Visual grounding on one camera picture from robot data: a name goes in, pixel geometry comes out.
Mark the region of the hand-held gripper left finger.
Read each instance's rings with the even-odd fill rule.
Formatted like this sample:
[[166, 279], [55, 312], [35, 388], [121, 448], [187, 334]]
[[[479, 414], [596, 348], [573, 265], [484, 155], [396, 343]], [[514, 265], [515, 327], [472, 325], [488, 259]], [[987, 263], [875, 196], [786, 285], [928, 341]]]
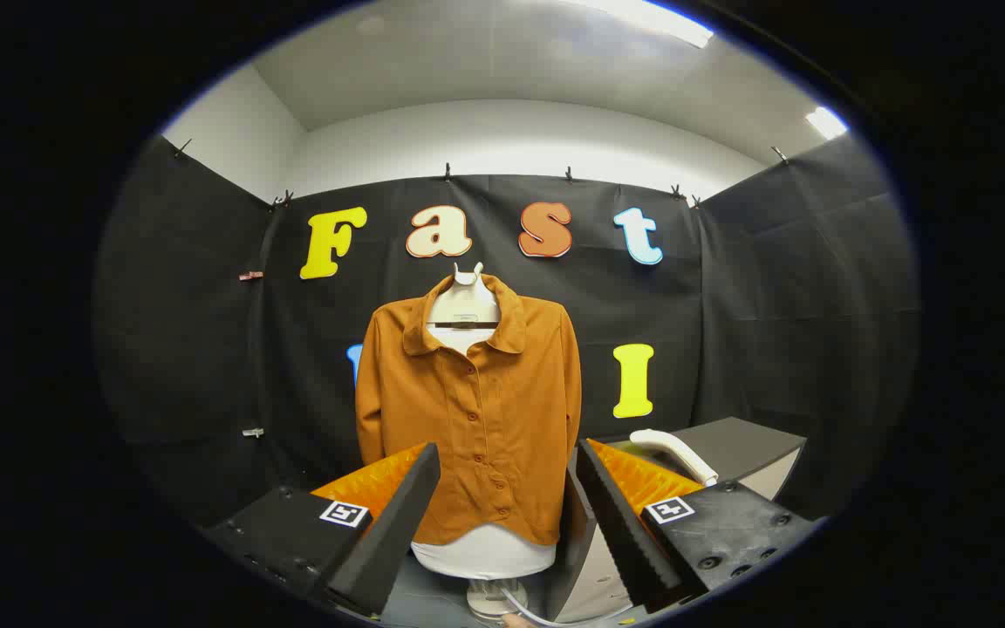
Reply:
[[203, 534], [291, 595], [378, 616], [440, 476], [438, 446], [427, 442], [319, 489], [280, 485]]

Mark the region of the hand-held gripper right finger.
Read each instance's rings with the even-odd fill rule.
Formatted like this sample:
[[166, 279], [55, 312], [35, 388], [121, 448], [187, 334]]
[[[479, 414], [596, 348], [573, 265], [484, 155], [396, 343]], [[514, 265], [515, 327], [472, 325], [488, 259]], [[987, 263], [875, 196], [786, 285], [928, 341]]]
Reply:
[[731, 589], [817, 532], [740, 481], [697, 481], [584, 439], [576, 474], [630, 599], [646, 611]]

